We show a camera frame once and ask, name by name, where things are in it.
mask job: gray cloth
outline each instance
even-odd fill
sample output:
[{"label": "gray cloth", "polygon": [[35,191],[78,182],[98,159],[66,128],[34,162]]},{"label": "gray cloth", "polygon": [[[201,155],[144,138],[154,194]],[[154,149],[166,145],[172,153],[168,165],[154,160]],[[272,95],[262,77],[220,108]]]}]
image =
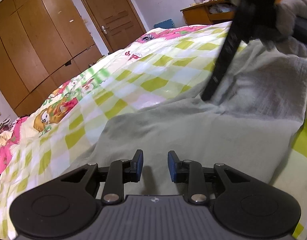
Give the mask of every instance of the gray cloth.
[{"label": "gray cloth", "polygon": [[269,182],[304,121],[305,46],[290,38],[266,51],[259,40],[252,41],[235,57],[210,103],[200,98],[204,85],[112,118],[95,147],[67,171],[88,162],[108,166],[142,149],[141,181],[126,184],[125,194],[178,194],[167,166],[167,153],[174,150],[181,160],[195,160],[204,167],[225,163]]}]

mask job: metal screw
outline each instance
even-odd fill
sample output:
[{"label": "metal screw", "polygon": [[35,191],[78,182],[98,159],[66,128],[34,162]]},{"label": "metal screw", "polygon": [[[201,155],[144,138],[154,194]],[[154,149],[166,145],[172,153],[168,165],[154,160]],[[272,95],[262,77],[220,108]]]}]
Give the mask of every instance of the metal screw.
[{"label": "metal screw", "polygon": [[207,197],[204,194],[194,194],[191,196],[191,200],[195,202],[204,202]]},{"label": "metal screw", "polygon": [[115,202],[119,199],[119,196],[117,194],[113,194],[113,193],[110,193],[110,194],[106,194],[104,197],[103,197],[103,200],[106,201],[106,202]]}]

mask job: bed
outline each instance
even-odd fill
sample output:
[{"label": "bed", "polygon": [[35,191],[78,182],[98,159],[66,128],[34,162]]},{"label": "bed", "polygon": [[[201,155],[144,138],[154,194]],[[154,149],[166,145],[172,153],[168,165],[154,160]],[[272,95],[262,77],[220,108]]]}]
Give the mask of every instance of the bed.
[{"label": "bed", "polygon": [[[12,201],[64,172],[98,141],[107,120],[161,103],[205,80],[229,24],[151,30],[60,86],[35,113],[18,120],[1,146],[10,162],[0,163],[0,239],[16,236],[8,214]],[[271,184],[300,203],[302,215],[293,236],[306,239],[307,109],[291,146]]]}]

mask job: wooden wardrobe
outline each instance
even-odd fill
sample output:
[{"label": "wooden wardrobe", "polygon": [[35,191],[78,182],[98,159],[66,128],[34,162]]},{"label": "wooden wardrobe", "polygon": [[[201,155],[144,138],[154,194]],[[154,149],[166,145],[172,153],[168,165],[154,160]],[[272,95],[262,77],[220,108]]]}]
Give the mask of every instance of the wooden wardrobe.
[{"label": "wooden wardrobe", "polygon": [[18,116],[101,57],[71,0],[0,2],[0,91]]}]

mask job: green and white checkered fabric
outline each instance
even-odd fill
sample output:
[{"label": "green and white checkered fabric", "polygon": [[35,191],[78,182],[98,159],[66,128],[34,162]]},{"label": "green and white checkered fabric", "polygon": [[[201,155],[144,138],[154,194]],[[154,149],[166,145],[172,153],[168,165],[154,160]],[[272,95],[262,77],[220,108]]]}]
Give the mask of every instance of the green and white checkered fabric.
[{"label": "green and white checkered fabric", "polygon": [[[98,141],[108,119],[173,98],[205,80],[213,69],[228,26],[229,23],[214,25],[170,40],[134,42],[97,63],[96,70],[110,73],[107,80],[84,96],[50,132],[41,137],[22,138],[12,149],[13,158],[0,178],[0,238],[16,236],[8,214],[12,201],[24,191],[59,176]],[[300,202],[302,217],[295,236],[305,239],[307,114],[291,157],[274,185]]]}]

